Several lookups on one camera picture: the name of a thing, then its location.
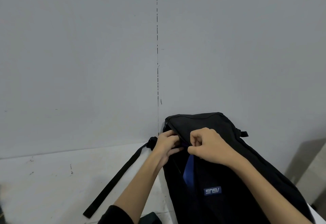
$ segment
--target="gray wall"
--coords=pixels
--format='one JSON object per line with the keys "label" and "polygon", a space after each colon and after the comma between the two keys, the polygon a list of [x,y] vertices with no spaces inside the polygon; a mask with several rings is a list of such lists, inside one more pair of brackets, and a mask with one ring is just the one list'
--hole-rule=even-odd
{"label": "gray wall", "polygon": [[326,137],[325,24],[326,0],[0,0],[0,157],[220,111],[284,172]]}

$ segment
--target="black sleeve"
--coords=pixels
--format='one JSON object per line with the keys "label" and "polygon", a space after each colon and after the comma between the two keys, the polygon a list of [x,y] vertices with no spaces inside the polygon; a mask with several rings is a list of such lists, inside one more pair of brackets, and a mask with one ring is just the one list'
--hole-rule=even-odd
{"label": "black sleeve", "polygon": [[102,218],[98,224],[108,223],[123,223],[123,224],[134,224],[129,215],[117,206],[111,205],[108,210],[102,215]]}

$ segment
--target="person's right arm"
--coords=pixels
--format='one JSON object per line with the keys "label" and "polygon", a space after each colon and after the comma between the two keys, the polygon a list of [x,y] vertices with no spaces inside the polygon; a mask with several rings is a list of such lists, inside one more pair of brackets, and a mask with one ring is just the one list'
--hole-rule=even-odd
{"label": "person's right arm", "polygon": [[242,155],[230,147],[213,129],[190,133],[191,155],[231,168],[248,187],[271,224],[311,224]]}

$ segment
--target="black vertical line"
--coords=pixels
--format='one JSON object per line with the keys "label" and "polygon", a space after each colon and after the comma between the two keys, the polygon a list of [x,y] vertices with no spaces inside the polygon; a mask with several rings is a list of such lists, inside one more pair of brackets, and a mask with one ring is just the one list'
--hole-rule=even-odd
{"label": "black vertical line", "polygon": [[157,135],[159,135],[159,118],[158,118],[158,97],[159,97],[159,93],[158,93],[158,7],[157,7],[157,0],[156,0],[156,40],[157,40]]}

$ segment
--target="person's left hand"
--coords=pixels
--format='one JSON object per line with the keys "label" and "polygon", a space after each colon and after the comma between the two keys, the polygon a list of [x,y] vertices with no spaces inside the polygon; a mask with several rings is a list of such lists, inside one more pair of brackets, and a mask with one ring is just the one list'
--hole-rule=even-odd
{"label": "person's left hand", "polygon": [[175,148],[178,145],[180,145],[179,137],[174,134],[173,130],[163,132],[158,136],[157,143],[152,154],[154,156],[161,157],[158,165],[159,168],[162,168],[168,162],[170,155],[183,150],[182,147]]}

